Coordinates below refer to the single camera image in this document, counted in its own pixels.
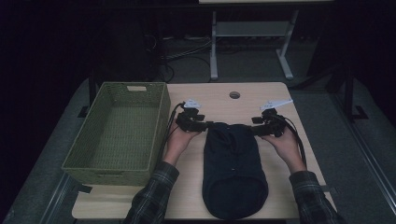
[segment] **plaid sleeve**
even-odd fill
[[[147,185],[132,200],[131,209],[124,224],[162,223],[178,170],[169,163],[158,164]]]
[[[326,199],[314,173],[301,171],[290,176],[301,223],[346,223]]]

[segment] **white shelf leg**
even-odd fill
[[[216,11],[214,11],[212,21],[212,50],[210,51],[210,79],[217,80],[218,78],[218,59],[216,58]]]
[[[286,79],[293,79],[293,73],[290,70],[288,61],[286,60],[286,51],[288,50],[289,42],[291,40],[291,35],[293,34],[294,24],[297,21],[298,10],[293,12],[291,17],[288,30],[285,35],[285,43],[282,46],[282,49],[276,50],[277,58],[279,59],[280,65],[282,66],[283,73],[285,74]]]

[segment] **hand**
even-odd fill
[[[176,166],[178,158],[187,148],[190,140],[200,133],[184,132],[173,122],[169,134],[170,136],[168,138],[167,149],[163,161]]]
[[[285,128],[280,137],[265,135],[261,139],[268,141],[274,146],[277,155],[288,165],[291,174],[298,171],[306,171],[297,141],[288,127]]]

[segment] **cord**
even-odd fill
[[[175,130],[173,130],[171,133],[169,133],[169,131],[171,129],[171,126],[172,126],[172,123],[173,123],[173,120],[175,119],[175,114],[176,114],[177,108],[180,107],[180,106],[183,106],[184,104],[185,104],[184,102],[183,103],[179,103],[172,110],[172,114],[169,117],[168,123],[166,125],[165,134],[163,135],[163,142],[161,143],[160,154],[159,154],[160,156],[157,158],[157,164],[159,164],[160,161],[163,159],[163,150],[165,149],[165,144],[168,141],[169,136],[177,129],[177,128],[175,128]]]
[[[150,37],[153,40],[152,47],[150,47],[150,49],[147,49],[149,52],[151,52],[157,47],[157,38],[154,35],[145,35],[145,37]]]
[[[208,41],[206,41],[206,43],[204,43],[203,45],[201,45],[199,47],[196,47],[194,49],[189,49],[189,50],[186,50],[186,51],[178,53],[178,54],[166,56],[165,59],[172,60],[172,59],[177,59],[177,58],[181,58],[183,56],[187,56],[187,55],[191,55],[191,54],[194,54],[194,53],[201,52],[202,50],[207,49],[208,47],[210,47],[211,43],[212,43],[212,41],[208,40]]]
[[[305,150],[304,150],[303,141],[301,140],[300,136],[298,135],[297,128],[294,125],[294,123],[290,119],[287,119],[287,118],[284,118],[284,117],[280,117],[279,115],[270,115],[270,117],[275,118],[275,119],[279,119],[282,122],[286,123],[286,126],[291,130],[291,132],[294,134],[294,136],[295,136],[295,138],[297,140],[297,144],[298,144],[299,149],[300,149],[301,159],[303,160],[303,163],[304,163],[305,167],[307,167],[306,166],[306,156],[305,156]]]
[[[163,66],[171,70],[171,77],[169,77],[169,79],[166,80],[163,72],[159,70],[160,80],[162,80],[165,83],[169,83],[175,77],[175,69],[173,69],[173,67],[171,67],[169,64],[164,64]]]
[[[203,61],[207,66],[210,67],[210,64],[209,64],[209,62],[208,62],[207,60],[205,60],[205,59],[203,59],[203,58],[200,58],[200,57],[197,57],[197,56],[183,56],[183,57],[180,57],[180,58],[178,58],[178,59],[189,59],[189,58],[201,60],[201,61]]]
[[[310,78],[308,78],[307,80],[294,85],[294,86],[289,86],[288,90],[302,90],[310,85],[312,85],[313,83],[321,80],[322,78],[325,78],[326,76],[332,75],[336,70],[338,70],[339,68],[341,68],[342,65],[340,63],[335,64],[333,66],[331,66],[330,68],[327,68],[326,70],[322,71],[321,73],[317,74],[316,76],[312,76]]]

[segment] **black fabric cylinder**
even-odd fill
[[[221,219],[248,217],[262,209],[268,184],[256,139],[246,125],[214,123],[204,149],[203,198]]]

